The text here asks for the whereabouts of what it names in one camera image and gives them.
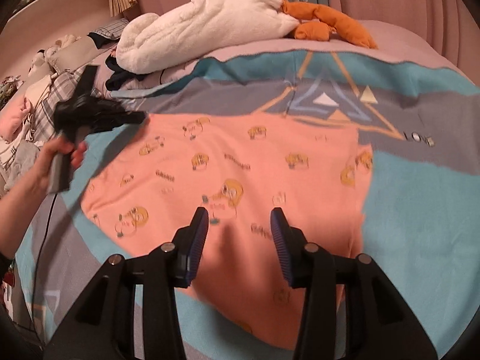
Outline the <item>person's left forearm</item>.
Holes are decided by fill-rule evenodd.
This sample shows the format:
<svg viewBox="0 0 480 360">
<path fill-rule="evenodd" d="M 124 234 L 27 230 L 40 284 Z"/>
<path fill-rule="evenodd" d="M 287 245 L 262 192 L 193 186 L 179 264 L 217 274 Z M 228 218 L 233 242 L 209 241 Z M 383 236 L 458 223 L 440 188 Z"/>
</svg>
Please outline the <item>person's left forearm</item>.
<svg viewBox="0 0 480 360">
<path fill-rule="evenodd" d="M 47 195 L 46 178 L 31 169 L 1 199 L 1 254 L 15 257 L 24 235 Z"/>
</svg>

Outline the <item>person's left hand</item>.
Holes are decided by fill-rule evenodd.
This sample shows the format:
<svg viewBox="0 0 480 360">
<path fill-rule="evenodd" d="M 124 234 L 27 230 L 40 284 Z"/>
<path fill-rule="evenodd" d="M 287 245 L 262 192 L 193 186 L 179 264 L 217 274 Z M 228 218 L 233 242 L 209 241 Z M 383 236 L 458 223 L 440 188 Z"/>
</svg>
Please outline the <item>person's left hand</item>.
<svg viewBox="0 0 480 360">
<path fill-rule="evenodd" d="M 70 160 L 72 170 L 77 170 L 83 163 L 87 145 L 84 141 L 74 144 L 64 135 L 59 135 L 41 148 L 40 154 L 33 166 L 38 177 L 38 185 L 47 190 L 50 183 L 50 168 L 54 161 L 55 155 L 66 155 Z"/>
</svg>

